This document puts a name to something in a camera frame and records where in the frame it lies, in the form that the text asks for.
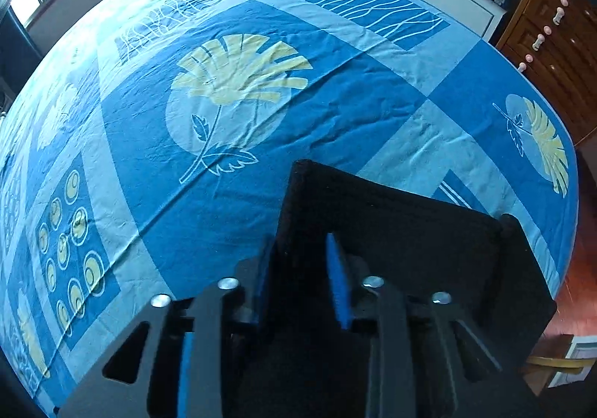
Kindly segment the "brown wooden drawer chest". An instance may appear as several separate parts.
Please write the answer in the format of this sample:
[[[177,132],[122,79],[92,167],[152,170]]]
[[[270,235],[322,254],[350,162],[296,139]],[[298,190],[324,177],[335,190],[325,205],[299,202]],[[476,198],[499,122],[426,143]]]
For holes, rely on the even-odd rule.
[[[575,145],[596,135],[596,7],[520,0],[497,48],[547,98]]]

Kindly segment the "blue patterned bed sheet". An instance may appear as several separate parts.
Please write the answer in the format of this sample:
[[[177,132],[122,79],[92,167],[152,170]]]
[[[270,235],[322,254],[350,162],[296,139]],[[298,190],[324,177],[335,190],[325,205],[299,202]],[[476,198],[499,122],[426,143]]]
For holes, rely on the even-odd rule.
[[[423,0],[103,0],[1,124],[1,348],[35,409],[149,298],[257,250],[303,158],[516,217],[559,291],[573,141],[458,21]]]

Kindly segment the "black pants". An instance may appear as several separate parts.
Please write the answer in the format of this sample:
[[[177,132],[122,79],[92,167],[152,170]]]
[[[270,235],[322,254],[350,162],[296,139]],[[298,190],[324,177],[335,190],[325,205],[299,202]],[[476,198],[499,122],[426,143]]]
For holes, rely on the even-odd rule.
[[[336,320],[333,233],[352,275]],[[293,163],[230,387],[235,417],[538,417],[518,371],[553,315],[518,220]]]

